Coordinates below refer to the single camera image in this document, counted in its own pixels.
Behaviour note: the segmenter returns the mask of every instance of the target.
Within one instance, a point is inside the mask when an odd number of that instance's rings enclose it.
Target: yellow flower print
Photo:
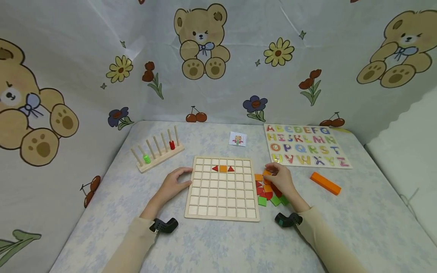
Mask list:
[[[264,56],[266,56],[265,63],[272,63],[272,66],[285,65],[285,61],[289,61],[293,58],[291,53],[295,50],[294,46],[289,46],[290,41],[285,40],[282,42],[282,38],[279,37],[276,44],[270,43],[269,49],[264,51]]]
[[[133,69],[132,61],[126,56],[122,56],[122,58],[116,56],[115,64],[111,64],[109,66],[109,71],[106,73],[106,77],[111,79],[111,83],[115,83],[117,80],[122,82],[125,78],[129,77],[129,71]]]

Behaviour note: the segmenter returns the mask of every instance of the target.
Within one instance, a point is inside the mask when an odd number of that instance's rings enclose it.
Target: blue bow tie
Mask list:
[[[44,116],[42,113],[35,110],[36,108],[38,108],[40,103],[41,100],[38,97],[38,95],[30,93],[26,96],[26,105],[18,109],[21,112],[23,112],[26,115],[26,117],[30,116],[30,113],[32,113],[35,117],[38,117],[36,113],[40,114],[41,116]]]
[[[395,59],[399,61],[402,55],[411,56],[413,54],[416,54],[418,51],[419,49],[415,46],[410,46],[409,48],[398,47],[398,49],[395,52],[396,54]]]
[[[199,52],[202,51],[203,55],[206,55],[207,50],[211,50],[214,48],[213,42],[208,42],[205,45],[199,45]]]

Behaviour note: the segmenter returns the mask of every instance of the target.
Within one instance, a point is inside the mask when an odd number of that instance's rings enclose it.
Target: bear paw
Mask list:
[[[225,74],[226,64],[220,58],[214,57],[209,59],[205,65],[206,75],[211,79],[219,79]]]
[[[416,74],[411,65],[399,65],[389,69],[381,79],[381,85],[387,88],[399,87],[409,82]]]
[[[384,74],[386,67],[383,61],[369,63],[361,70],[360,74],[358,74],[357,82],[365,84],[376,81]]]
[[[182,72],[189,79],[199,79],[205,72],[205,67],[201,60],[188,59],[182,64]]]
[[[33,166],[49,164],[56,156],[59,139],[51,130],[40,128],[24,136],[21,142],[21,158]]]
[[[50,115],[50,125],[53,131],[62,137],[74,135],[79,127],[77,116],[64,104],[57,104],[53,107]]]

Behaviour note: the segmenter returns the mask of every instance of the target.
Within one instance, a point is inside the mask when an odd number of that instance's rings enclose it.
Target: beige sleeve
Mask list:
[[[152,224],[153,220],[134,218],[102,273],[138,273],[147,251],[155,243],[156,234],[149,229]]]
[[[358,258],[335,236],[316,207],[298,213],[302,223],[297,226],[312,246],[329,273],[365,273]]]

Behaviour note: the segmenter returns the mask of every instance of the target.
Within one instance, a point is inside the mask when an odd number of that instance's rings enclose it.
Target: teddy bear print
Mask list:
[[[179,36],[180,56],[184,60],[182,72],[187,78],[199,79],[206,73],[211,79],[219,79],[225,74],[230,53],[221,43],[227,17],[220,4],[212,4],[206,10],[176,11],[174,29]]]
[[[38,88],[23,62],[21,48],[0,39],[0,147],[19,149],[26,163],[44,166],[55,158],[59,139],[76,133],[79,121],[58,90]]]
[[[396,16],[385,27],[385,41],[357,81],[365,84],[379,79],[383,87],[394,88],[428,70],[432,59],[426,52],[437,46],[436,26],[437,10],[409,10]]]

